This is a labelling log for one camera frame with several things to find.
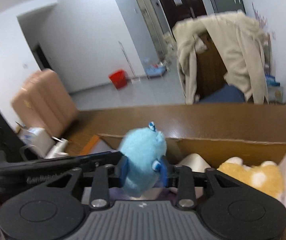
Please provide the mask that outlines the blue fluffy plush toy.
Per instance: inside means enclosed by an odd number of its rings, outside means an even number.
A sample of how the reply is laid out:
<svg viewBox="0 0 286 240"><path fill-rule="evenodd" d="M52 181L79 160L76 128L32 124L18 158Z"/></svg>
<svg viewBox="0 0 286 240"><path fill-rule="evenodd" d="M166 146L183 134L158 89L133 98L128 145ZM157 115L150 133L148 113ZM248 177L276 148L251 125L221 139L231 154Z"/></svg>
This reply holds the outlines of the blue fluffy plush toy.
<svg viewBox="0 0 286 240"><path fill-rule="evenodd" d="M128 159L128 173L123 186L131 197L140 197L151 189L160 174L161 158L166 154L164 134L154 122L147 127L130 130L122 139L118 151Z"/></svg>

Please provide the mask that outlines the yellow white plush toy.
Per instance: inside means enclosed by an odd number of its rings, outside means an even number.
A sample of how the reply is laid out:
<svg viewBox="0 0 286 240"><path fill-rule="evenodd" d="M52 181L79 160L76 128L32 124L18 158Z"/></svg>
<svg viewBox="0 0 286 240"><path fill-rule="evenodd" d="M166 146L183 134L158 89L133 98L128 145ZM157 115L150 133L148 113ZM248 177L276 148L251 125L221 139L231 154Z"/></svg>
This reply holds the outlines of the yellow white plush toy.
<svg viewBox="0 0 286 240"><path fill-rule="evenodd" d="M285 190L284 179L279 166L265 161L259 166L246 166L239 157L232 157L222 163L218 170L281 201Z"/></svg>

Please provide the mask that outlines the white round sponge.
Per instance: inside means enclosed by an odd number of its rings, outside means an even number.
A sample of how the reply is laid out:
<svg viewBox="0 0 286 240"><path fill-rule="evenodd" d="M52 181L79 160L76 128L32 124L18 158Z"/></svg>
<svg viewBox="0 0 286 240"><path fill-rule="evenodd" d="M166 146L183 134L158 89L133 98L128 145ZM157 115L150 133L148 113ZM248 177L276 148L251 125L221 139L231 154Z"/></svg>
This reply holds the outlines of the white round sponge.
<svg viewBox="0 0 286 240"><path fill-rule="evenodd" d="M179 165L187 166L193 172L205 172L207 168L211 168L210 165L199 154L196 153L189 154L179 162Z"/></svg>

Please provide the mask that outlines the purple satin cloth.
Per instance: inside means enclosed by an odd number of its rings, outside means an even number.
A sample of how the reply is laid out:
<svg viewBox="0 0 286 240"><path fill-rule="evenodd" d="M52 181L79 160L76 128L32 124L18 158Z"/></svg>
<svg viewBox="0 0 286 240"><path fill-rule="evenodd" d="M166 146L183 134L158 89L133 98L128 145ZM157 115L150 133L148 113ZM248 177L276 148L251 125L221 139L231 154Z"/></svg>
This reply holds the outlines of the purple satin cloth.
<svg viewBox="0 0 286 240"><path fill-rule="evenodd" d="M153 189L157 191L156 200L169 200L175 202L177 198L178 189L175 187L166 188L163 186L163 183L159 180L154 185Z"/></svg>

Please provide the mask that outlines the red orange cardboard box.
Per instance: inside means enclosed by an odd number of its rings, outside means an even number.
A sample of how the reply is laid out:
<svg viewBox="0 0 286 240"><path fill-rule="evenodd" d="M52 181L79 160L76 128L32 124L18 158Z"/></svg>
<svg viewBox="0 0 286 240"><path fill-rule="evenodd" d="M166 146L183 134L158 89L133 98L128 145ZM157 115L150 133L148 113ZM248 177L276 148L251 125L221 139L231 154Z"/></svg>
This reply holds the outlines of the red orange cardboard box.
<svg viewBox="0 0 286 240"><path fill-rule="evenodd" d="M214 196L203 202L201 211L187 211L170 201L117 201L109 210L91 214L81 227L80 239L222 239L211 225L217 222L232 239L286 239L286 143L241 140L167 139L167 157L176 163L197 153L217 168L230 157L240 157L247 165L270 160L279 165L285 191L280 200L268 198L268 206L258 203L259 192L250 196L245 187L225 188L215 181Z"/></svg>

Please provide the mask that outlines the red bucket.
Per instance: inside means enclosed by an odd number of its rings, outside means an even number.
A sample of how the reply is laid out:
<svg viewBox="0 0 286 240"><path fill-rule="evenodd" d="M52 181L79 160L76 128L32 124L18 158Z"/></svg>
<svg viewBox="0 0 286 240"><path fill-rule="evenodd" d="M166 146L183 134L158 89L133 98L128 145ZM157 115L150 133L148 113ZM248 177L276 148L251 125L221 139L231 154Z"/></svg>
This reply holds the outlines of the red bucket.
<svg viewBox="0 0 286 240"><path fill-rule="evenodd" d="M109 79L116 89L127 86L126 72L122 69L110 74Z"/></svg>

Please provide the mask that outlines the pink suitcase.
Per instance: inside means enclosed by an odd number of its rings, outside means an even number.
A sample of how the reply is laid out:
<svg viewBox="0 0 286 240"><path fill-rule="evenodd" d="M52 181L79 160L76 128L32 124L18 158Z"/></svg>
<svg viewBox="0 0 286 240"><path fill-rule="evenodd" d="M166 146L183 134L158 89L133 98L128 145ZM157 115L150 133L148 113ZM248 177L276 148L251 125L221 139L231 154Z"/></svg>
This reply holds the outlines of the pink suitcase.
<svg viewBox="0 0 286 240"><path fill-rule="evenodd" d="M53 137L62 135L78 116L71 96L51 69L39 70L28 77L11 106L28 128L44 128Z"/></svg>

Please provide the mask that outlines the brown wooden chair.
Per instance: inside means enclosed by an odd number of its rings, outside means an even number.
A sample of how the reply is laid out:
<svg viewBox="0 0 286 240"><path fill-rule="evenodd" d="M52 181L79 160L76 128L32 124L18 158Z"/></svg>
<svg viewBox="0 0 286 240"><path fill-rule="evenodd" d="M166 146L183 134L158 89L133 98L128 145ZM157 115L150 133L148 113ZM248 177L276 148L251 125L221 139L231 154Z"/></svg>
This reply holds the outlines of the brown wooden chair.
<svg viewBox="0 0 286 240"><path fill-rule="evenodd" d="M197 54L196 94L202 100L224 87L227 70L209 33L204 31L200 34L200 39L207 48Z"/></svg>

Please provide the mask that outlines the beige coat on chair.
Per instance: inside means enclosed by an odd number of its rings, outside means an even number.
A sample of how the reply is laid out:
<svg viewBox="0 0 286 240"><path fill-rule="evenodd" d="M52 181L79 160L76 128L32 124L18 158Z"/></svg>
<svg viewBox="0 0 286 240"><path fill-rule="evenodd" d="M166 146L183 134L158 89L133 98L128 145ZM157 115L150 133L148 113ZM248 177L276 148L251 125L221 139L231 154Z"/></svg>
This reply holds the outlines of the beige coat on chair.
<svg viewBox="0 0 286 240"><path fill-rule="evenodd" d="M188 105L195 103L197 56L207 50L200 34L208 32L227 70L224 79L255 104L269 101L263 44L268 39L259 22L241 10L188 18L172 29L177 69Z"/></svg>

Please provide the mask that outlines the dark entrance door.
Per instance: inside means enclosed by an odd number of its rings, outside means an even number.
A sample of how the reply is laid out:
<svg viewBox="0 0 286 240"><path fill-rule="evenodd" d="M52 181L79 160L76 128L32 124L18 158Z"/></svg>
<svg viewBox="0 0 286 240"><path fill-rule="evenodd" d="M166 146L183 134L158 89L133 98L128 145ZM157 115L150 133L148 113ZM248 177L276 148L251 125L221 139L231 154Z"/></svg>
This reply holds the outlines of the dark entrance door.
<svg viewBox="0 0 286 240"><path fill-rule="evenodd" d="M170 29L179 21L207 14L203 0L160 0L160 3Z"/></svg>

